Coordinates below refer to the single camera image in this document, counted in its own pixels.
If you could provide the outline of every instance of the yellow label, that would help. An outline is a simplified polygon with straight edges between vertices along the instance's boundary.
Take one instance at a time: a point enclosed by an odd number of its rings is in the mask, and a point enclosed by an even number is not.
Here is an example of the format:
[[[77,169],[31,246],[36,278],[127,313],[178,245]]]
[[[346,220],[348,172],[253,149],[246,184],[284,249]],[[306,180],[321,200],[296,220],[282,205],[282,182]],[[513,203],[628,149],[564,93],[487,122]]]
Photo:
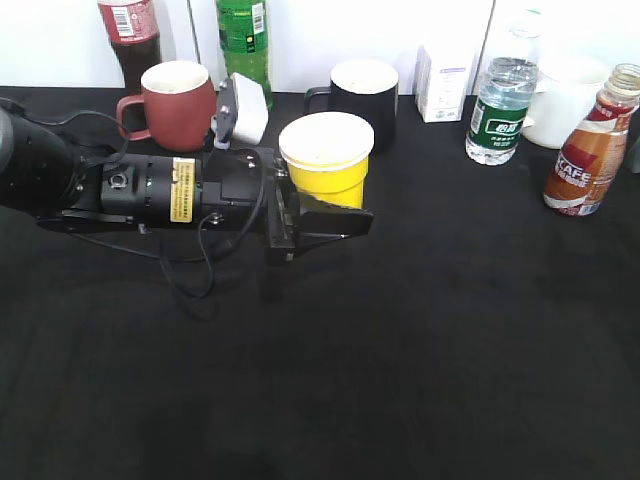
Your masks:
[[[193,198],[196,191],[196,160],[173,157],[173,182],[171,184],[171,221],[193,221]]]

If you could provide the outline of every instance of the paper cup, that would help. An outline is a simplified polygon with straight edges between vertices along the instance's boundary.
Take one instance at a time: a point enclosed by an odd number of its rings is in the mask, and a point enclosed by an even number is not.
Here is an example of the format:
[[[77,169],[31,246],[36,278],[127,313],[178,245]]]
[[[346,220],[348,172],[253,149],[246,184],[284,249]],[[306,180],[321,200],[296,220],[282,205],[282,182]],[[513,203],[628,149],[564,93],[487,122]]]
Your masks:
[[[280,134],[280,153],[296,188],[319,200],[362,208],[373,128],[342,112],[307,115]]]

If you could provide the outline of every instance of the metal screw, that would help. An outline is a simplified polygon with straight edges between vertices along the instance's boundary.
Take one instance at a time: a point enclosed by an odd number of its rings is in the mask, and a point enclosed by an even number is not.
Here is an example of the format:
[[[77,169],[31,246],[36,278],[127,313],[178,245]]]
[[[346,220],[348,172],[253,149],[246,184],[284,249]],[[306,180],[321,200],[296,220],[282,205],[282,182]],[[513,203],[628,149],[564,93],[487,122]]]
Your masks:
[[[114,190],[122,190],[127,186],[127,177],[122,173],[116,173],[109,179],[109,186]]]

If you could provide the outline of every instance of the red bottle label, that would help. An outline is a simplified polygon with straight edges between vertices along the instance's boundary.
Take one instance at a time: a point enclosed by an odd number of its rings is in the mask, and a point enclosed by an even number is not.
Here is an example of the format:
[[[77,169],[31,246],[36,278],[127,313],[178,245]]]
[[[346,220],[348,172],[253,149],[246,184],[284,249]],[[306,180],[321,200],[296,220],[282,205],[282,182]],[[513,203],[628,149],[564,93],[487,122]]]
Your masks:
[[[118,7],[99,3],[98,8],[113,43],[141,43],[158,34],[158,22],[151,0]]]

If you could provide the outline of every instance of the white cardboard box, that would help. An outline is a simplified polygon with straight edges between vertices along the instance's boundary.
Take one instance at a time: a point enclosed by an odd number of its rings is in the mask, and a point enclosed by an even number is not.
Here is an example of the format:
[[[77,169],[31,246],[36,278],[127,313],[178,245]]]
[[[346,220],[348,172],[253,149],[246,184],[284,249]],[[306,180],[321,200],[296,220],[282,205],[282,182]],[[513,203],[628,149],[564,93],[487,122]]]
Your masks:
[[[471,74],[473,52],[455,48],[418,50],[414,93],[425,123],[454,122],[462,107]]]

